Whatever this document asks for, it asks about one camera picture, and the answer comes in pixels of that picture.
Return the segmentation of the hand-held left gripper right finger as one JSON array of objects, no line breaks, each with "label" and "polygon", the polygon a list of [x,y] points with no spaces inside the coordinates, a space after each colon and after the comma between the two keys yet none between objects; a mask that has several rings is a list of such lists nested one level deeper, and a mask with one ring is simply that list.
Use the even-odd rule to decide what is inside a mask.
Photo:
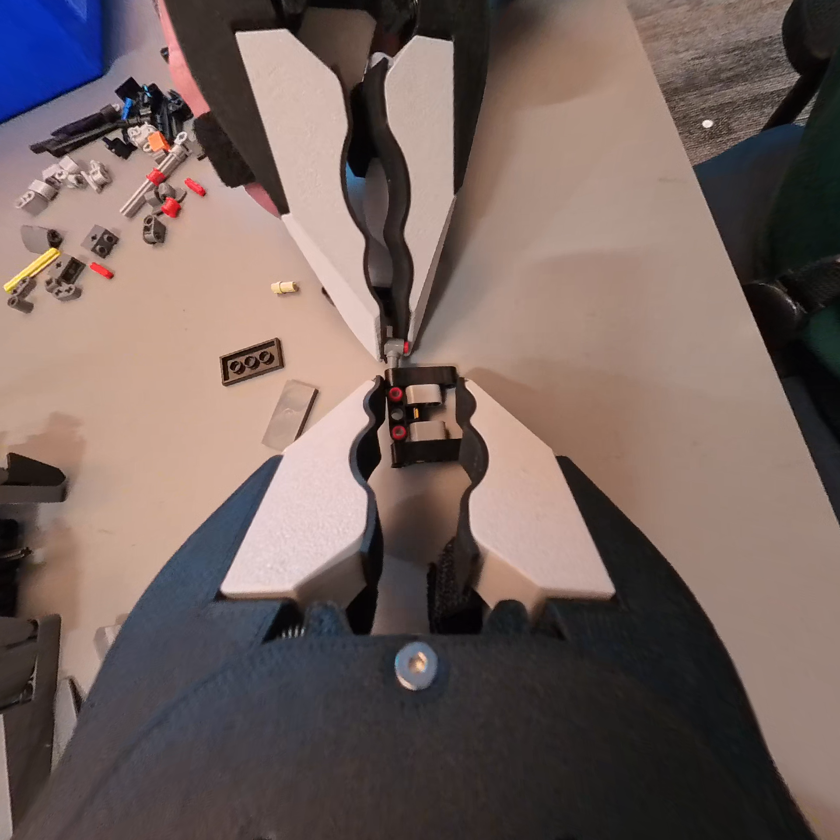
[{"label": "hand-held left gripper right finger", "polygon": [[477,383],[456,386],[456,584],[483,602],[608,601],[615,586],[550,446]]}]

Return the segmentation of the black three-hole lego plate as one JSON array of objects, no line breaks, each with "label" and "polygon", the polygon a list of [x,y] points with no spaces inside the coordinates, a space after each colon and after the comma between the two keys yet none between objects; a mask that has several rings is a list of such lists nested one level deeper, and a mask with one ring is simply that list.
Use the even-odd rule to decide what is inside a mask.
[{"label": "black three-hole lego plate", "polygon": [[222,385],[231,386],[282,370],[283,354],[280,339],[272,338],[222,355],[219,358]]}]

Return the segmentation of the grey flat lego tile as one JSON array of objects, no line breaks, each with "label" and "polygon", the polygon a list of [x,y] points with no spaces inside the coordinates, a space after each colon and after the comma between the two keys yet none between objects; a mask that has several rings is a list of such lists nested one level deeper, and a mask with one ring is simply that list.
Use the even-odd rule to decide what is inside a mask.
[{"label": "grey flat lego tile", "polygon": [[305,382],[288,380],[269,419],[261,444],[284,452],[303,433],[319,389]]}]

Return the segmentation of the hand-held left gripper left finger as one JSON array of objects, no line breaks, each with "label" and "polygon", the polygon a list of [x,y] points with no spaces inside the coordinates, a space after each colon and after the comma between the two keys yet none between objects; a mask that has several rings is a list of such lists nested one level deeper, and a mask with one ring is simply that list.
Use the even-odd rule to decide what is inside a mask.
[{"label": "hand-held left gripper left finger", "polygon": [[352,602],[382,573],[370,478],[382,461],[384,380],[362,384],[278,461],[220,593],[234,600]]}]

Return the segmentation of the black office chair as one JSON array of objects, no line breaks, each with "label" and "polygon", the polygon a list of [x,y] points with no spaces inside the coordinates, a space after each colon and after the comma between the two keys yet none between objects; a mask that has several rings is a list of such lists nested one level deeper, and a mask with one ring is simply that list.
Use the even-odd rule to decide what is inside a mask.
[{"label": "black office chair", "polygon": [[814,98],[839,46],[838,1],[793,1],[781,30],[787,60],[797,73],[793,87],[762,131],[793,123]]}]

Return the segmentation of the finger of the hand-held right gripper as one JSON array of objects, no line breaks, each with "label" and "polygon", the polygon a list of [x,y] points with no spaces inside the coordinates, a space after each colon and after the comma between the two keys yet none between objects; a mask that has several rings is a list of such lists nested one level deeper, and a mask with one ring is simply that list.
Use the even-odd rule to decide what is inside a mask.
[{"label": "finger of the hand-held right gripper", "polygon": [[374,159],[361,216],[366,273],[381,303],[384,342],[414,345],[455,207],[454,44],[414,36],[376,54],[362,83]]},{"label": "finger of the hand-held right gripper", "polygon": [[382,361],[382,305],[347,196],[350,117],[342,81],[287,29],[235,37],[287,200],[281,219],[339,315]]}]

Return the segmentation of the blue storage bin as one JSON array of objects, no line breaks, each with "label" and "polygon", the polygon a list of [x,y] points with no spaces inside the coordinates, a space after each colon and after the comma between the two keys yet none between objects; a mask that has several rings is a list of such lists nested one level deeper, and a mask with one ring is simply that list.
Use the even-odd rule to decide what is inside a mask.
[{"label": "blue storage bin", "polygon": [[100,78],[100,1],[1,2],[1,122]]}]

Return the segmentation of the pile of loose lego pieces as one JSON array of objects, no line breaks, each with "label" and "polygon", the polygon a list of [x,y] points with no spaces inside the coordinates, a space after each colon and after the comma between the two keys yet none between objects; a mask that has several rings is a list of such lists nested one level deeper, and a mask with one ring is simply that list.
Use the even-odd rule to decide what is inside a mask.
[{"label": "pile of loose lego pieces", "polygon": [[[122,219],[141,217],[141,239],[150,246],[165,242],[166,219],[176,218],[189,194],[204,196],[205,188],[190,177],[174,180],[175,173],[192,158],[205,154],[193,131],[193,113],[174,89],[162,89],[128,77],[114,90],[114,101],[83,117],[54,129],[32,143],[32,154],[45,156],[45,164],[23,192],[14,208],[37,219],[65,194],[87,192],[100,196],[113,184],[112,166],[90,157],[82,161],[74,153],[106,151],[116,161],[129,161],[137,154],[145,165],[143,180],[119,209]],[[108,259],[119,245],[120,234],[111,227],[92,224],[79,242],[85,252],[78,257],[68,251],[67,231],[44,224],[22,224],[24,248],[33,257],[26,267],[3,284],[2,299],[23,314],[35,308],[38,284],[57,301],[73,301],[82,292],[87,272],[110,280]]]}]

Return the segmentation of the black lego frame assembly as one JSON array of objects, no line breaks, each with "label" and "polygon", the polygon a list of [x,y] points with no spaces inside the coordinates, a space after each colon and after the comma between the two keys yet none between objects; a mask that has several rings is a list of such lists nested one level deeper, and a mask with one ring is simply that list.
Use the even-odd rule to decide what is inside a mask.
[{"label": "black lego frame assembly", "polygon": [[394,468],[458,460],[461,439],[450,430],[445,414],[457,381],[453,365],[395,367],[385,373]]}]

